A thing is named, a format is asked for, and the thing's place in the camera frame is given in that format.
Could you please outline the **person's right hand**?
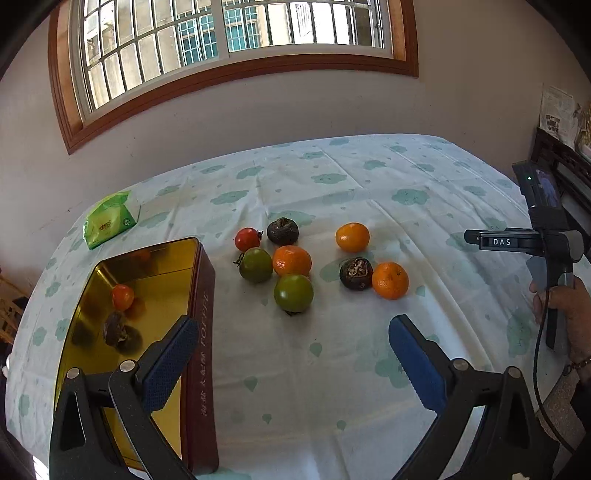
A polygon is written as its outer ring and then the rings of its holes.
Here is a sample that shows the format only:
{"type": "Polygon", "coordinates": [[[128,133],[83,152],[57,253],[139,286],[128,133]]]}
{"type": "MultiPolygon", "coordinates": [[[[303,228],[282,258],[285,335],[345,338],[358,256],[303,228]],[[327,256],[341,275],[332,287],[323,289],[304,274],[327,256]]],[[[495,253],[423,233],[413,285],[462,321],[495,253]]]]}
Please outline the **person's right hand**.
{"type": "Polygon", "coordinates": [[[575,276],[573,287],[557,286],[550,290],[549,308],[565,314],[570,360],[579,364],[590,357],[591,301],[583,281],[575,276]]]}

